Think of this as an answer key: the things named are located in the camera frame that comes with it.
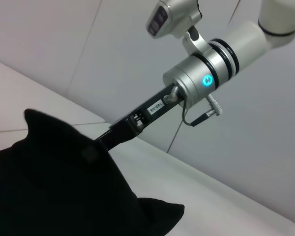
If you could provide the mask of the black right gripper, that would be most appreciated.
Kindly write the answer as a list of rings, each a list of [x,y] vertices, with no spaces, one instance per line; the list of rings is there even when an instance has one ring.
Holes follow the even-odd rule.
[[[129,114],[115,122],[110,130],[91,141],[82,150],[82,157],[89,164],[112,163],[109,150],[127,142],[143,132],[154,121],[183,101],[183,94],[175,84],[170,84]]]

